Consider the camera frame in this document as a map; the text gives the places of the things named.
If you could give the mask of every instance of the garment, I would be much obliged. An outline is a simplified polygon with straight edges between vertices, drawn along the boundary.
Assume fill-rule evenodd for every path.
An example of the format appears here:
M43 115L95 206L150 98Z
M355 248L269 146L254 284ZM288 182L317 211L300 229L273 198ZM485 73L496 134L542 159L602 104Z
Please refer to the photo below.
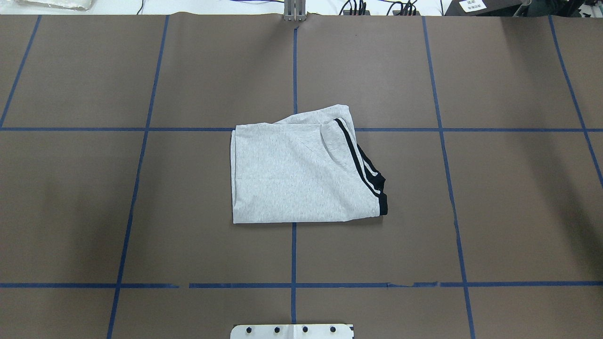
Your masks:
M356 143L349 108L238 125L230 141L233 222L347 221L387 214L385 178Z

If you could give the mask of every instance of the vertical blue line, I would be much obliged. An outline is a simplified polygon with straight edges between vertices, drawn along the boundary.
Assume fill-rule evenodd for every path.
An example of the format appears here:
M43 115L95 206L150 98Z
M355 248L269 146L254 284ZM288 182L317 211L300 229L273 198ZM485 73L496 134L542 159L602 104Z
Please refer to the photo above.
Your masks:
M34 37L36 36L37 29L40 26L40 21L42 20L42 16L38 15L36 20L36 24L34 26L34 30L31 32L30 41L27 43L27 48L25 48L25 53L23 54L23 59L21 59L21 64L19 65L19 69L17 70L17 75L14 77L13 87L10 89L10 93L8 94L8 98L6 100L6 105L4 105L4 110L2 111L2 118L0 118L0 127L4 124L4 119L6 119L6 114L8 113L8 108L10 107L10 102L13 100L14 90L17 88L17 84L19 83L19 78L21 78L21 72L23 71L23 67L25 66L25 61L27 60L27 56L30 53L31 45L34 43Z
M454 216L454 228L456 232L456 250L458 252L458 261L461 266L461 277L463 278L463 291L465 293L465 306L467 309L467 321L469 322L469 334L472 339L475 339L475 327L473 326L473 313L471 310L471 300L469 299L469 288L467 286L467 273L465 271L465 260L463 257L463 245L461 244L461 232L458 227L458 217L456 215L456 204L454 201L454 192L452 191L452 180L450 179L450 167L448 165L448 154L446 153L446 143L444 140L444 128L442 126L442 119L440 115L440 103L438 101L438 94L435 88L435 75L434 65L431 59L431 50L429 49L429 37L427 33L427 22L425 17L422 16L423 20L423 35L425 36L425 48L427 50L427 61L429 63L429 75L431 77L431 89L434 94L435 104L435 115L438 119L438 129L440 132L440 144L442 147L442 156L444 158L444 169L446 170L446 182L448 184L448 196L452 205L452 213Z
M136 198L138 195L138 187L140 184L140 171L142 169L142 161L145 157L145 150L147 148L147 139L149 134L149 126L151 125L151 116L153 114L153 104L155 102L155 92L157 90L157 82L159 81L159 69L161 68L161 59L163 57L163 48L165 46L165 36L168 32L169 15L165 16L165 23L163 24L163 35L161 38L161 46L159 48L159 56L157 58L157 68L155 70L155 79L153 81L153 91L151 92L151 100L149 102L149 111L147 113L147 123L145 127L145 134L142 138L142 146L140 148L140 157L138 158L138 168L136 170L136 180L134 181L134 192L132 193L132 201L130 202L130 213L128 214L128 225L125 229L124 247L121 252L121 260L119 262L119 272L117 276L117 283L115 286L115 295L113 296L113 307L111 309L111 317L109 318L109 329L107 330L107 339L111 339L113 335L113 325L115 324L115 315L117 313L117 305L119 302L119 292L121 290L121 282L124 276L125 257L128 253L128 243L130 242L130 232L132 230L132 221L134 218L134 204L136 204Z
M297 29L293 29L293 114L297 114ZM291 224L291 323L297 323L297 223Z
M561 70L563 71L563 75L566 78L567 88L569 89L569 93L572 96L573 106L576 108L576 113L578 114L578 119L580 120L580 126L582 126L582 130L584 131L584 139L586 139L586 144L589 146L590 157L593 159L593 163L595 164L595 170L597 171L597 176L599 177L599 183L603 188L603 175L601 174L601 168L599 167L599 162L597 161L597 157L595 155L595 150L593 149L593 145L590 143L589 133L586 129L586 124L584 123L584 118L582 117L582 111L580 111L580 106L578 105L578 100L576 99L576 94L573 91L572 82L569 80L569 74L567 74L567 69L565 67L565 62L563 62L563 56L561 55L561 49L559 48L559 42L557 41L557 33L555 32L555 24L553 23L553 17L549 15L549 25L551 25L551 33L553 34L553 41L555 42L555 49L557 50L557 56L559 57L559 63L561 64Z

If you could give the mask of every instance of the black fabric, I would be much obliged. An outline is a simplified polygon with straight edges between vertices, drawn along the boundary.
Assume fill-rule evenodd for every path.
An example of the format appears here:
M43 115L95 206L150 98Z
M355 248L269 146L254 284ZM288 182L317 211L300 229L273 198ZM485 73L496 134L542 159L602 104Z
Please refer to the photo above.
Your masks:
M373 176L370 172L366 173L367 178L364 177L364 175L362 174L362 167L360 165L358 155L356 154L354 144L352 143L352 138L350 137L350 133L348 133L347 129L343 125L343 122L339 118L335 119L335 121L341 128L343 135L346 137L347 146L350 148L350 153L352 154L352 159L354 160L354 165L356 166L356 170L358 171L358 175L360 176L360 179L362 180L362 182L364 182L365 185L367 185L367 188L373 193L373 195L379 199L379 215L386 215L388 212L387 195L383 192L383 182L385 182L385 178L383 178L381 173L379 173L377 176ZM360 152L361 152L362 158L365 159L365 161L368 163L368 165L373 168L374 166L370 162L370 160L368 160L368 158L366 157L366 154L364 154L364 152L361 150L360 150ZM378 189L378 190L380 190L380 193L377 193L373 190L373 188L368 184L367 179L369 181L374 180L374 182L377 183L377 185L381 185L381 188Z

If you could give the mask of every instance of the light gray fabric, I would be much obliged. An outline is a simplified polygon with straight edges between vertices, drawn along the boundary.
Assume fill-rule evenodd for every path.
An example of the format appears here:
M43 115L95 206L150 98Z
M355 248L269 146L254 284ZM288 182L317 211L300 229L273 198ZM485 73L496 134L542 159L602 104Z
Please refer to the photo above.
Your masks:
M367 175L377 175L371 167L358 150L347 106L300 113L274 124L238 125L230 144L233 222L376 217L384 194L367 180Z

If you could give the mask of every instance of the white bracket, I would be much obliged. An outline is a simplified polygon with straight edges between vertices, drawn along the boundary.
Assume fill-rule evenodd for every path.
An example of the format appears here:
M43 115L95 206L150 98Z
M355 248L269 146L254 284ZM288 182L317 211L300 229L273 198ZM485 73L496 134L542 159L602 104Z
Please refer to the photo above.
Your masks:
M285 3L285 21L305 21L306 20L306 0L284 0Z
M354 326L314 325L237 325L230 339L354 339Z

